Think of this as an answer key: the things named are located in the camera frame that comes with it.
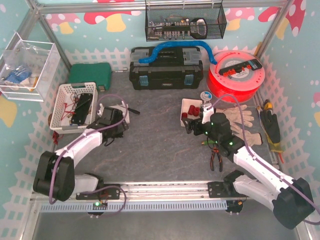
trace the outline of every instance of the white label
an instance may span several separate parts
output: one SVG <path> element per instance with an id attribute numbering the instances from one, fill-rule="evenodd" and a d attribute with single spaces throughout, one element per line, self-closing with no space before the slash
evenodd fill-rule
<path id="1" fill-rule="evenodd" d="M 243 63 L 243 61 L 239 61 L 239 60 L 231 60 L 229 62 L 227 62 L 225 64 L 225 68 L 236 65 L 236 64 L 240 64 Z M 235 79 L 244 79 L 249 75 L 250 71 L 248 68 L 245 68 L 244 71 L 240 72 L 240 73 L 236 73 L 231 75 L 231 77 L 235 78 Z"/>

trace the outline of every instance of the blue tube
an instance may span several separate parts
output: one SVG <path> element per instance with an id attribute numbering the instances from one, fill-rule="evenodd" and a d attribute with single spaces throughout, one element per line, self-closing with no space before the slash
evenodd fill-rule
<path id="1" fill-rule="evenodd" d="M 204 47 L 204 49 L 208 53 L 210 63 L 212 63 L 214 65 L 217 64 L 217 61 L 215 60 L 214 54 L 212 53 L 210 46 L 207 43 L 205 43 L 204 41 L 199 41 L 199 40 L 195 40 L 195 41 L 166 41 L 166 42 L 160 43 L 158 46 L 156 46 L 153 49 L 151 56 L 139 59 L 139 63 L 140 64 L 149 64 L 149 63 L 154 62 L 158 56 L 158 53 L 164 48 L 194 47 L 194 46 Z"/>

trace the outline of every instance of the toolbox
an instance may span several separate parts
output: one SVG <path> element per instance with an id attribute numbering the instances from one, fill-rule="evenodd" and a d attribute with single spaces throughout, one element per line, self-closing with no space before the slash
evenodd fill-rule
<path id="1" fill-rule="evenodd" d="M 154 47 L 136 47 L 131 51 L 130 75 L 135 90 L 196 89 L 204 77 L 198 47 L 162 49 L 156 60 L 139 63 L 152 54 Z"/>

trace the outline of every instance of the grey table surface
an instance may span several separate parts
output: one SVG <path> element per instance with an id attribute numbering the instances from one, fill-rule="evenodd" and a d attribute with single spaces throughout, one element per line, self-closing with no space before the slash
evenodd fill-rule
<path id="1" fill-rule="evenodd" d="M 40 213 L 33 240 L 296 240 L 272 211 L 248 200 L 239 215 L 224 210 L 122 212 L 90 218 L 86 213 Z"/>
<path id="2" fill-rule="evenodd" d="M 223 172 L 210 170 L 211 150 L 202 146 L 204 135 L 187 134 L 180 126 L 183 98 L 200 99 L 200 93 L 208 90 L 206 77 L 198 89 L 134 90 L 129 73 L 112 73 L 111 87 L 100 93 L 122 96 L 129 107 L 141 112 L 129 113 L 129 129 L 123 138 L 116 138 L 110 146 L 100 145 L 86 155 L 75 168 L 76 174 L 93 173 L 106 182 L 144 181 L 221 181 L 223 177 L 241 167 L 223 159 Z M 116 98 L 104 98 L 105 106 L 120 104 Z M 253 146 L 266 161 L 271 162 L 266 136 L 259 122 L 254 101 L 246 102 L 255 120 L 251 133 L 261 133 L 263 144 Z M 218 108 L 233 107 L 220 102 Z M 73 141 L 79 134 L 65 134 L 59 140 L 58 149 Z"/>

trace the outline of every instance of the wire mesh basket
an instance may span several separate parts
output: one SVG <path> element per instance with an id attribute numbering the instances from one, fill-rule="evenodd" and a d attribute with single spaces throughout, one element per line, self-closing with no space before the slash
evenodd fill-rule
<path id="1" fill-rule="evenodd" d="M 227 20 L 222 0 L 145 0 L 145 36 L 148 41 L 222 39 Z"/>

